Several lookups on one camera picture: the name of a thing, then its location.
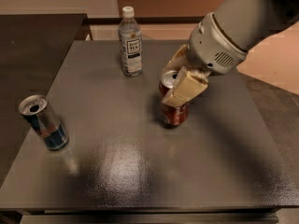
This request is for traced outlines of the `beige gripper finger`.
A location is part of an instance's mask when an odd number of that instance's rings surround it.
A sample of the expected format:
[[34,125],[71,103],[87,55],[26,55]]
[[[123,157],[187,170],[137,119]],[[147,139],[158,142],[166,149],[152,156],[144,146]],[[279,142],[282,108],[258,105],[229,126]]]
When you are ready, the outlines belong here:
[[207,86],[208,72],[182,67],[162,103],[172,107],[182,106],[205,91]]
[[184,66],[187,63],[186,60],[186,51],[187,51],[187,45],[183,44],[173,55],[171,60],[168,62],[168,64],[164,67],[162,74],[164,75],[168,71],[179,71],[182,66]]

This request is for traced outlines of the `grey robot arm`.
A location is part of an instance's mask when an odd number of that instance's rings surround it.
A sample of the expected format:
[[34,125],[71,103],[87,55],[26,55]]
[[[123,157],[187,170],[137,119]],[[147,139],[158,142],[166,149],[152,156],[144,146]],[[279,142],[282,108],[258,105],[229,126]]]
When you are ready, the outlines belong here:
[[298,15],[299,0],[224,0],[201,19],[164,68],[178,76],[163,103],[186,104],[207,88],[210,76],[229,73],[250,49],[292,26]]

